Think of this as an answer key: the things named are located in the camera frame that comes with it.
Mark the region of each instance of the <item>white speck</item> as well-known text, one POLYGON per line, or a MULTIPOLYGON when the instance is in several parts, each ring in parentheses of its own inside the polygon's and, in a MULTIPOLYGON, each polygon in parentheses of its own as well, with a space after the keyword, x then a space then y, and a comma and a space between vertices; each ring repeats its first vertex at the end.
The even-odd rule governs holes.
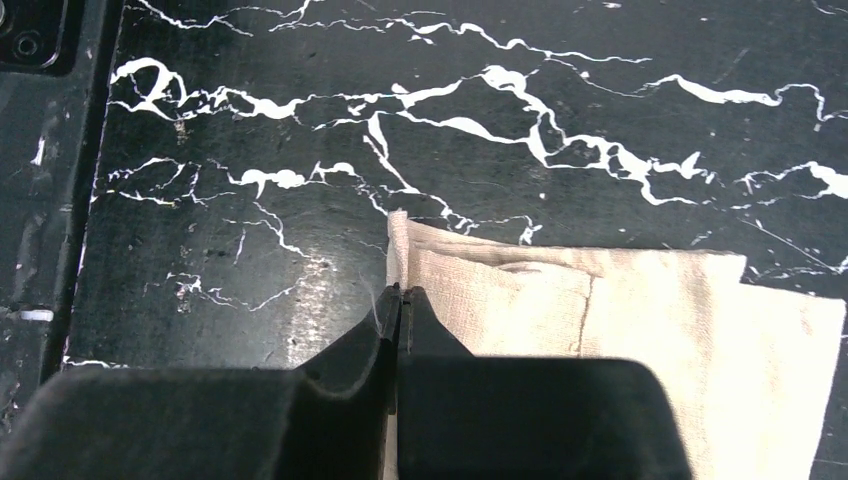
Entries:
POLYGON ((50 322, 53 321, 53 312, 50 310, 24 310, 21 312, 21 320, 50 322))
POLYGON ((429 38, 422 37, 421 35, 413 35, 413 36, 409 37, 409 40, 407 40, 407 41, 413 42, 415 40, 422 40, 427 45, 435 45, 436 44, 436 42, 430 40, 429 38))
POLYGON ((241 229, 241 239, 239 240, 239 249, 236 252, 236 259, 233 262, 233 265, 236 265, 238 263, 238 259, 241 256, 242 250, 244 249, 244 239, 245 239, 245 237, 247 237, 247 230, 244 227, 242 227, 242 229, 241 229))
POLYGON ((392 85, 392 93, 405 94, 409 93, 409 90, 403 88, 402 85, 395 83, 394 85, 392 85))
POLYGON ((706 240, 706 239, 710 238, 710 235, 712 235, 712 234, 713 234, 713 231, 712 231, 712 230, 707 230, 707 233, 699 234, 698 236, 696 236, 696 237, 692 240, 692 243, 690 243, 690 244, 689 244, 689 246, 690 246, 690 247, 694 247, 695 245, 697 245, 697 244, 701 243, 701 241, 703 241, 703 240, 706 240))
POLYGON ((542 229, 542 225, 533 225, 533 222, 527 218, 529 224, 524 228, 524 232, 518 237, 519 245, 533 245, 533 234, 542 229))
POLYGON ((44 137, 38 139, 38 151, 35 152, 35 158, 30 160, 29 163, 40 167, 42 160, 44 160, 44 137))
POLYGON ((300 187, 306 183, 306 178, 303 175, 288 169, 276 173, 265 173, 261 170, 250 169, 242 174, 241 180, 235 180, 232 183, 236 185, 257 184, 259 191, 256 192, 256 198, 259 198, 262 191, 265 190, 265 182, 269 180, 276 183, 278 187, 285 189, 300 187))
POLYGON ((358 116, 361 115, 360 112, 362 111, 362 109, 367 107, 367 106, 368 106, 367 103, 363 103, 363 104, 357 105, 355 107, 354 106, 348 106, 347 111, 350 112, 350 114, 353 115, 354 117, 358 117, 358 116))
POLYGON ((182 145, 188 139, 188 132, 185 128, 185 120, 178 118, 174 122, 174 130, 177 132, 177 145, 182 145))

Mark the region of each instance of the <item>beige cloth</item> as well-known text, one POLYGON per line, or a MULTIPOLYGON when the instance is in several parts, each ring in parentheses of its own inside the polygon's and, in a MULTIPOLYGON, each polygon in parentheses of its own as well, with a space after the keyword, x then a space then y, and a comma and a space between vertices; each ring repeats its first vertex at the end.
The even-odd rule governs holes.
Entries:
POLYGON ((697 480, 809 478, 842 300, 741 285, 745 258, 727 253, 519 247, 405 212, 389 215, 389 239, 387 284, 423 287, 475 355, 641 362, 666 390, 697 480))

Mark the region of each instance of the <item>folded towel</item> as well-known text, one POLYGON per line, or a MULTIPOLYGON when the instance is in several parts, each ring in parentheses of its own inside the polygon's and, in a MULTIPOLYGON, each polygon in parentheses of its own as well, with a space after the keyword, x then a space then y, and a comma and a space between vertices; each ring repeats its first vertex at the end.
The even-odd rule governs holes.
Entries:
POLYGON ((405 212, 389 215, 389 239, 387 284, 423 287, 475 355, 641 362, 666 390, 697 480, 809 478, 842 300, 742 285, 745 257, 721 252, 505 245, 405 212))

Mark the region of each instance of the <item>black marble surface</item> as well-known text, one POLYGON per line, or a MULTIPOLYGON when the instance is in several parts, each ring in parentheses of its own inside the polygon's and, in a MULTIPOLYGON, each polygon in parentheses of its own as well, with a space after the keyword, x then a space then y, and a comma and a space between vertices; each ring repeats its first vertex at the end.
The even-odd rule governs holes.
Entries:
MULTIPOLYGON (((848 297, 846 28, 844 0, 128 0, 66 362, 297 365, 367 310, 396 208, 848 297)), ((813 478, 846 452, 841 353, 813 478)))

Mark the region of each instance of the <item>white marble veining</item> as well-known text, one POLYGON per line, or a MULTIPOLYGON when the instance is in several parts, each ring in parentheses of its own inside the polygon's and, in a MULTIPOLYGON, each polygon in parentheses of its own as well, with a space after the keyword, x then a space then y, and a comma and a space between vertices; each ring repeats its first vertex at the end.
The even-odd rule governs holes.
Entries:
MULTIPOLYGON (((798 275, 841 275, 848 270, 848 256, 840 263, 833 264, 823 260, 823 254, 813 246, 795 245, 784 233, 774 232, 767 229, 763 222, 752 216, 751 209, 768 208, 787 198, 803 199, 805 201, 816 201, 824 197, 836 197, 848 199, 848 172, 825 165, 826 159, 809 160, 799 159, 798 163, 777 173, 769 171, 750 171, 742 177, 729 183, 721 180, 721 172, 713 171, 699 165, 702 159, 702 151, 693 147, 687 154, 680 158, 661 159, 650 155, 637 155, 628 145, 618 141, 614 134, 598 135, 586 132, 566 131, 558 123, 556 99, 542 98, 534 94, 528 87, 528 78, 537 74, 541 69, 566 67, 572 74, 604 94, 615 95, 638 101, 641 98, 655 94, 659 89, 677 89, 685 93, 691 99, 717 106, 752 105, 768 107, 775 112, 784 105, 785 95, 790 91, 803 92, 815 100, 815 108, 809 112, 811 122, 815 123, 814 131, 819 132, 822 125, 827 122, 848 120, 848 110, 829 109, 827 99, 822 89, 811 83, 805 83, 799 79, 797 83, 774 85, 768 92, 746 91, 733 88, 727 80, 728 72, 720 75, 711 86, 699 84, 685 78, 682 74, 672 73, 661 78, 647 82, 630 91, 619 91, 595 80, 593 65, 614 65, 623 73, 635 71, 645 65, 650 65, 651 57, 627 58, 624 56, 610 55, 593 57, 580 51, 557 51, 529 44, 522 38, 498 39, 496 35, 486 31, 480 25, 470 22, 448 22, 433 21, 444 17, 443 12, 416 11, 394 16, 392 18, 379 18, 372 21, 354 18, 337 19, 331 22, 307 21, 307 13, 311 5, 321 3, 322 0, 304 0, 296 9, 288 12, 260 8, 260 7, 237 7, 213 16, 208 20, 180 19, 170 16, 165 10, 153 7, 147 0, 136 0, 127 8, 138 9, 149 12, 155 18, 166 22, 168 25, 183 30, 226 28, 232 32, 252 37, 258 34, 282 34, 285 31, 308 28, 324 29, 343 28, 350 31, 360 32, 362 35, 385 34, 395 29, 408 31, 410 41, 423 42, 428 47, 439 48, 436 34, 449 34, 456 37, 473 37, 483 40, 492 48, 504 51, 516 49, 528 52, 528 54, 539 55, 540 65, 531 71, 521 72, 510 69, 503 65, 490 64, 474 75, 456 78, 454 81, 441 84, 429 85, 424 88, 407 88, 402 85, 404 80, 398 78, 391 85, 386 85, 383 91, 367 93, 336 92, 332 94, 309 94, 304 98, 271 99, 260 98, 248 91, 220 85, 212 90, 194 87, 187 82, 184 76, 166 65, 164 62, 152 58, 141 57, 120 64, 115 69, 111 84, 119 86, 127 84, 132 87, 135 97, 113 97, 110 105, 123 108, 128 112, 137 114, 156 115, 167 122, 191 122, 201 116, 216 115, 221 113, 235 114, 240 117, 259 117, 269 121, 292 120, 299 125, 312 131, 324 129, 345 128, 349 125, 363 125, 367 132, 362 137, 362 142, 373 152, 374 160, 393 180, 392 184, 374 184, 365 175, 357 172, 354 166, 348 162, 334 162, 332 164, 318 161, 312 171, 295 171, 291 168, 281 168, 276 171, 263 171, 259 168, 249 168, 241 172, 231 171, 230 167, 221 163, 219 159, 200 161, 198 159, 173 159, 153 157, 142 162, 134 169, 121 169, 112 172, 99 172, 98 182, 105 194, 121 195, 128 200, 152 202, 163 207, 173 207, 180 202, 191 201, 195 204, 206 205, 208 202, 218 200, 220 197, 229 195, 241 195, 242 193, 254 198, 253 206, 263 215, 259 221, 245 221, 240 219, 223 219, 226 223, 241 226, 241 237, 238 244, 238 253, 234 263, 239 261, 244 248, 245 239, 254 228, 263 228, 271 231, 279 239, 278 247, 300 256, 311 262, 327 262, 320 256, 315 256, 303 251, 303 249, 288 242, 285 237, 285 226, 283 221, 273 212, 266 209, 261 201, 268 195, 279 195, 282 191, 300 188, 320 188, 321 185, 333 185, 334 181, 341 177, 353 179, 353 187, 357 194, 367 199, 367 204, 375 210, 386 214, 384 196, 409 195, 423 196, 437 202, 442 206, 440 216, 446 221, 449 228, 463 233, 470 233, 475 228, 485 223, 505 223, 510 221, 524 222, 526 227, 517 241, 521 244, 532 244, 533 235, 543 228, 542 224, 533 219, 533 215, 522 214, 508 218, 470 218, 462 212, 461 208, 455 208, 442 197, 430 192, 423 191, 415 186, 415 182, 408 180, 404 172, 397 168, 392 161, 392 141, 384 134, 384 120, 386 118, 403 119, 410 124, 426 125, 432 128, 443 128, 459 132, 461 135, 469 135, 478 139, 502 145, 520 145, 528 154, 546 169, 588 169, 604 172, 611 181, 636 182, 640 185, 640 198, 634 199, 647 202, 650 205, 663 205, 668 203, 679 203, 688 205, 690 208, 709 208, 727 213, 728 221, 741 222, 757 231, 764 237, 773 238, 788 248, 797 251, 797 265, 779 265, 775 263, 768 268, 752 266, 754 274, 752 280, 760 278, 789 279, 798 275), (237 21, 236 13, 250 10, 257 15, 267 15, 279 23, 262 31, 251 30, 250 23, 244 25, 237 21), (581 67, 574 65, 579 60, 581 67), (135 80, 135 75, 140 72, 155 73, 155 81, 152 86, 142 90, 135 80), (417 105, 443 97, 458 95, 457 91, 463 84, 477 82, 486 85, 494 91, 505 92, 512 95, 523 107, 523 112, 531 112, 536 121, 527 130, 515 136, 501 136, 490 132, 483 125, 483 117, 472 118, 469 116, 453 116, 446 119, 426 118, 412 113, 412 108, 417 105), (716 85, 725 82, 722 87, 716 85), (340 117, 323 118, 319 122, 304 125, 298 118, 298 109, 306 105, 320 102, 344 100, 347 102, 347 115, 340 117), (364 111, 368 107, 379 110, 370 110, 370 115, 364 111), (551 148, 543 142, 547 134, 558 138, 558 143, 551 148), (557 154, 572 146, 584 146, 596 149, 599 157, 588 165, 574 165, 567 161, 557 160, 557 154), (139 172, 152 168, 171 169, 170 180, 158 184, 145 191, 121 189, 121 180, 138 174, 139 172), (190 179, 182 183, 188 185, 187 189, 170 189, 178 178, 190 173, 190 179), (198 197, 195 187, 198 179, 206 174, 220 174, 225 172, 230 188, 218 192, 212 196, 198 197), (820 182, 815 191, 805 193, 787 193, 783 195, 757 198, 757 191, 766 184, 777 184, 793 175, 807 173, 820 182), (710 192, 706 196, 697 196, 688 189, 680 189, 674 195, 659 195, 656 193, 658 182, 667 178, 685 181, 687 184, 698 185, 696 191, 710 192), (271 191, 271 187, 277 187, 277 191, 271 191), (738 203, 733 200, 739 195, 751 198, 748 203, 738 203)), ((827 15, 840 15, 848 13, 845 9, 832 5, 824 5, 816 0, 811 0, 812 6, 827 15)), ((603 2, 603 6, 610 10, 610 14, 620 15, 627 9, 619 3, 603 2)), ((709 21, 709 18, 701 18, 701 21, 709 21)), ((739 64, 748 53, 748 48, 743 48, 732 61, 731 68, 739 64)), ((539 198, 545 200, 546 193, 539 193, 539 198)), ((706 230, 692 239, 690 246, 706 242, 714 236, 713 230, 706 230)), ((270 302, 282 295, 287 295, 292 289, 307 282, 310 275, 299 278, 293 285, 288 285, 279 292, 258 303, 244 302, 242 300, 227 296, 220 286, 204 285, 199 275, 191 272, 163 272, 163 281, 176 282, 178 286, 176 295, 198 295, 214 304, 231 307, 245 308, 255 311, 263 308, 270 302)))
POLYGON ((65 370, 68 367, 84 367, 84 366, 97 366, 101 368, 130 368, 129 365, 124 365, 121 363, 113 363, 113 362, 104 362, 101 360, 81 360, 81 359, 72 359, 71 357, 65 355, 62 357, 62 370, 65 370))
POLYGON ((41 166, 41 162, 44 160, 44 137, 38 139, 38 150, 35 152, 35 157, 30 160, 29 163, 35 165, 36 167, 41 166))

